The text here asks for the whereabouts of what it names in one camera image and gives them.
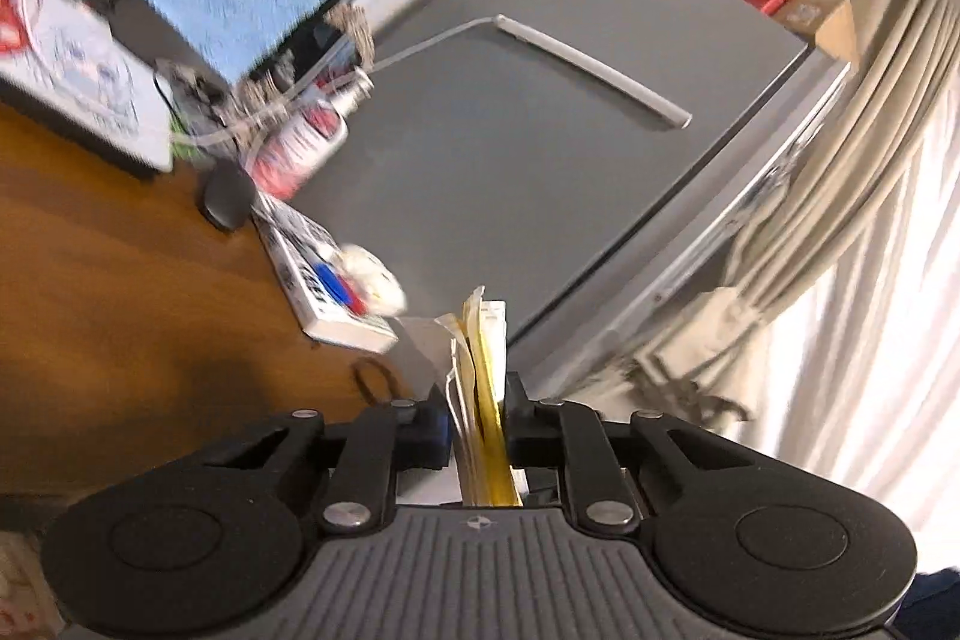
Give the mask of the yellow white paper bundle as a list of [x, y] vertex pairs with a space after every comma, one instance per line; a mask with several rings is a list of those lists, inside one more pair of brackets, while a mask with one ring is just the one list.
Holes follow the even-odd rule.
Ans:
[[506, 453], [506, 303], [478, 286], [459, 315], [438, 319], [449, 338], [443, 393], [454, 422], [454, 454], [462, 502], [519, 507], [521, 489]]

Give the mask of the white pink pump bottle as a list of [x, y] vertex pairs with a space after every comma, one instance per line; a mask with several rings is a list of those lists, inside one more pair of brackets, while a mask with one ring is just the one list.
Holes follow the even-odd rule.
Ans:
[[304, 89], [252, 157], [249, 174], [257, 190], [281, 201], [295, 196], [345, 144], [347, 118], [371, 92], [373, 81], [359, 68]]

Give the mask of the anime print keyboard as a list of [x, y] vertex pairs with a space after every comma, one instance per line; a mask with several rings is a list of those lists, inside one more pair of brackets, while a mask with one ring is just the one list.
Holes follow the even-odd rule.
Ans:
[[150, 172], [172, 170], [155, 71], [78, 0], [2, 0], [2, 84]]

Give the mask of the blue marker pen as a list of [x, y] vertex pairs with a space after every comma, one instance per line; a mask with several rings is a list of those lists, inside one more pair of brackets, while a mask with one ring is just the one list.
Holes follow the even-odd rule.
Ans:
[[320, 287], [324, 289], [324, 292], [338, 305], [345, 307], [345, 294], [342, 291], [342, 284], [345, 280], [342, 279], [337, 273], [337, 271], [325, 263], [317, 263], [313, 268], [314, 274], [319, 280]]

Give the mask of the white plush toy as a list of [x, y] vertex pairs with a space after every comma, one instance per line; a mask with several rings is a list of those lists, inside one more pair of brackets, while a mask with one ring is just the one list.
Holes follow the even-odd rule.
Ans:
[[359, 245], [343, 245], [340, 261], [345, 276], [368, 312], [389, 318], [407, 310], [404, 289], [376, 255]]

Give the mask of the black computer mouse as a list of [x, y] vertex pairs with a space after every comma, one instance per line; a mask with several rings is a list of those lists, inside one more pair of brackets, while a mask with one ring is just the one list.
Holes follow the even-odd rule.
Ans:
[[247, 222], [256, 197], [256, 185], [236, 160], [222, 158], [200, 177], [197, 208], [208, 224], [232, 234]]

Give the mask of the red marker pen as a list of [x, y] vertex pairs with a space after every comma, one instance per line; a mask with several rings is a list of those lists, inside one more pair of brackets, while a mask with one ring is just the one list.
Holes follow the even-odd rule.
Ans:
[[363, 300], [361, 300], [361, 297], [359, 297], [359, 295], [353, 291], [353, 287], [350, 286], [350, 284], [343, 282], [342, 291], [345, 294], [345, 307], [347, 307], [350, 312], [358, 316], [364, 316], [366, 313], [368, 313], [368, 307], [366, 307], [366, 303], [364, 303]]

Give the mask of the black rubber band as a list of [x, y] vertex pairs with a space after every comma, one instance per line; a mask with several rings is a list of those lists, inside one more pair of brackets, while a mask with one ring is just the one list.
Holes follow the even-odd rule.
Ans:
[[389, 365], [374, 357], [360, 357], [350, 367], [353, 385], [368, 406], [389, 404], [405, 396], [402, 383]]

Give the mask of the beige curtain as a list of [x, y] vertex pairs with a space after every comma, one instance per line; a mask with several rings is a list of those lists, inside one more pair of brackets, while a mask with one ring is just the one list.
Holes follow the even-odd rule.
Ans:
[[892, 0], [853, 89], [701, 284], [579, 399], [662, 411], [885, 503], [957, 502], [958, 7]]

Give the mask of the grey refrigerator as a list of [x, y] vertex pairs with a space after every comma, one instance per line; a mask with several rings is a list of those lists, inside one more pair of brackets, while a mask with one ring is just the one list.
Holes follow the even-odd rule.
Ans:
[[397, 276], [387, 358], [415, 388], [433, 321], [475, 289], [505, 302], [531, 390], [587, 372], [721, 243], [844, 76], [742, 0], [428, 0], [382, 55], [295, 202]]

